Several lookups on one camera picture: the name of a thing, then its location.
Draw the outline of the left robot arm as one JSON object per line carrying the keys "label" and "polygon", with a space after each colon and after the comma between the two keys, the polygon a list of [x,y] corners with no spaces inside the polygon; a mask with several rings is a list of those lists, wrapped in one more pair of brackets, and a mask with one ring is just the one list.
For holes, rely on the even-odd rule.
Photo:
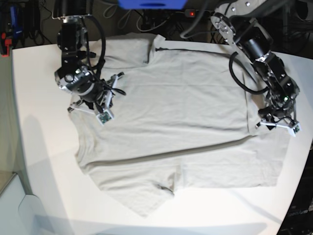
{"label": "left robot arm", "polygon": [[[281,127],[295,136],[301,131],[296,119],[296,98],[300,89],[286,73],[282,60],[271,51],[273,40],[257,21],[284,3],[283,0],[225,0],[218,3],[211,22],[234,49],[229,69],[235,82],[250,94],[266,95],[266,106],[258,111],[261,120],[256,127],[266,126],[269,130]],[[255,91],[239,81],[232,68],[238,55],[252,67],[265,88]]]}

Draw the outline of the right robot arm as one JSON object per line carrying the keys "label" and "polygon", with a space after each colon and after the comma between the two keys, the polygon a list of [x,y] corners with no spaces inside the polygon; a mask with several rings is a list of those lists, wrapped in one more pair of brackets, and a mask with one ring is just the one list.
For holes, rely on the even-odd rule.
{"label": "right robot arm", "polygon": [[[115,94],[126,95],[116,87],[123,73],[114,75],[109,81],[101,78],[105,64],[106,36],[99,21],[93,16],[92,0],[56,0],[52,18],[61,20],[57,35],[57,46],[61,50],[61,67],[55,71],[55,81],[60,90],[78,96],[71,103],[69,112],[85,104],[96,114],[104,115],[112,106]],[[97,57],[89,46],[89,34],[85,20],[91,20],[100,33],[101,51],[98,62],[92,65],[91,59]]]}

